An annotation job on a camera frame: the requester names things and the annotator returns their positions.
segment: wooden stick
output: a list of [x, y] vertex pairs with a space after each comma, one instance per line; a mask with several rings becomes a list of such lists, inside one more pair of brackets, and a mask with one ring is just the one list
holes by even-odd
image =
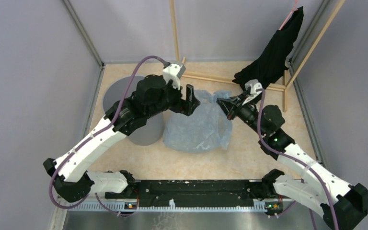
[[[219, 82], [224, 82], [224, 83], [229, 83], [229, 84], [235, 84], [235, 85], [237, 84], [237, 83], [232, 82], [232, 79], [224, 78], [224, 77], [213, 75], [213, 74], [186, 71], [185, 75], [202, 77], [204, 79], [209, 79], [209, 80], [218, 80]], [[283, 91], [283, 89], [286, 88], [284, 85], [279, 85], [279, 84], [270, 84], [270, 87], [271, 88], [282, 89], [282, 91]]]
[[341, 9], [342, 5], [345, 3], [345, 0], [339, 0], [334, 9], [331, 12], [331, 15], [329, 15], [325, 25], [322, 27], [320, 33], [318, 34], [317, 38], [315, 39], [314, 43], [312, 44], [311, 48], [309, 49], [308, 53], [305, 55], [304, 59], [302, 60], [301, 64], [298, 66], [297, 70], [294, 72], [293, 77], [288, 81], [286, 85], [286, 90], [290, 88], [291, 84], [293, 83], [294, 79], [298, 76], [300, 73], [302, 67], [307, 62], [308, 58], [310, 57], [311, 53], [314, 51], [315, 47], [317, 46], [318, 42], [321, 40], [322, 36], [324, 35], [325, 31], [328, 29], [329, 25], [331, 24], [332, 20], [335, 18], [338, 11]]
[[284, 91], [283, 91], [283, 112], [285, 113], [285, 112], [287, 112], [287, 92], [288, 92], [288, 90], [287, 89], [284, 89]]
[[180, 54], [178, 53], [177, 27], [175, 24], [174, 0], [170, 0], [169, 5], [170, 5], [170, 17], [172, 21], [172, 34], [173, 34], [172, 36], [174, 39], [175, 60], [180, 61]]
[[[216, 78], [210, 78], [210, 77], [200, 77], [200, 76], [189, 75], [189, 74], [187, 74], [187, 72], [184, 73], [181, 77], [237, 85], [236, 83], [232, 82], [230, 79], [225, 79], [225, 78], [216, 79]], [[268, 90], [273, 90], [273, 91], [279, 91], [279, 92], [283, 92], [285, 90], [285, 89], [282, 89], [282, 88], [277, 88], [277, 86], [282, 86], [282, 85], [270, 84], [270, 86], [267, 89]]]

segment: gray bin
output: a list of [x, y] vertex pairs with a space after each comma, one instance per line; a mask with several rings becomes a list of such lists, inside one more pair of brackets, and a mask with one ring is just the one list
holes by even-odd
[[[144, 76], [135, 76], [126, 97], [130, 97], [132, 95], [132, 92], [136, 90], [136, 84], [144, 78]], [[102, 109], [104, 112], [111, 108], [115, 102], [122, 99], [123, 93], [125, 92], [127, 84], [129, 83], [129, 79], [130, 76], [117, 80], [105, 91], [102, 100]], [[145, 126], [136, 129], [127, 138], [134, 144], [146, 146], [157, 142], [163, 136], [163, 132], [163, 115], [158, 114], [147, 120]]]

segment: gray wall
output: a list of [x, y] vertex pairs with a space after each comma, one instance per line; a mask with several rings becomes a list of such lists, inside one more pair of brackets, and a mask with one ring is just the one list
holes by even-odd
[[368, 1], [346, 1], [299, 81], [329, 169], [368, 188]]
[[[322, 0], [300, 0], [304, 23], [297, 45]], [[71, 0], [105, 62], [146, 55], [174, 59], [168, 0]], [[180, 56], [188, 60], [256, 59], [294, 0], [176, 0]]]
[[0, 0], [0, 230], [47, 229], [42, 163], [81, 138], [99, 67], [59, 0]]

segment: beige floor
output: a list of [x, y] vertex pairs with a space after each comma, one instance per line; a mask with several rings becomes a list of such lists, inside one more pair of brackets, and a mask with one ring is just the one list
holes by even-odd
[[[185, 66], [188, 71], [231, 78], [234, 73], [248, 64], [249, 62], [189, 62]], [[91, 129], [103, 116], [101, 101], [105, 90], [117, 79], [130, 75], [134, 67], [135, 64], [106, 66]], [[138, 74], [161, 75], [161, 68], [162, 65], [159, 63], [144, 64]], [[186, 78], [182, 78], [181, 82], [182, 85], [192, 84], [195, 89], [205, 89], [209, 92], [230, 90], [233, 95], [241, 92], [238, 85]], [[277, 104], [281, 108], [282, 93], [267, 91], [265, 104]], [[283, 113], [286, 123], [282, 128], [311, 157], [314, 157], [294, 88], [289, 91], [288, 104], [288, 111]], [[170, 114], [171, 111], [164, 112], [165, 120]], [[101, 172], [128, 170], [136, 179], [260, 179], [271, 169], [277, 168], [298, 177], [286, 166], [264, 154], [257, 141], [257, 134], [237, 118], [233, 120], [233, 132], [228, 150], [216, 149], [207, 153], [194, 154], [168, 149], [162, 139], [146, 147], [134, 145], [128, 139], [124, 139], [111, 147], [90, 167], [90, 170]]]

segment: transparent plastic bag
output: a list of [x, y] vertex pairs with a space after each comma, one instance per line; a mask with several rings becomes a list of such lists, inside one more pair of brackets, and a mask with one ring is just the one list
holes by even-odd
[[207, 152], [218, 147], [227, 149], [232, 135], [229, 121], [217, 98], [229, 98], [229, 91], [214, 94], [195, 90], [195, 97], [201, 102], [191, 116], [173, 113], [167, 121], [163, 142], [165, 146], [185, 152]]

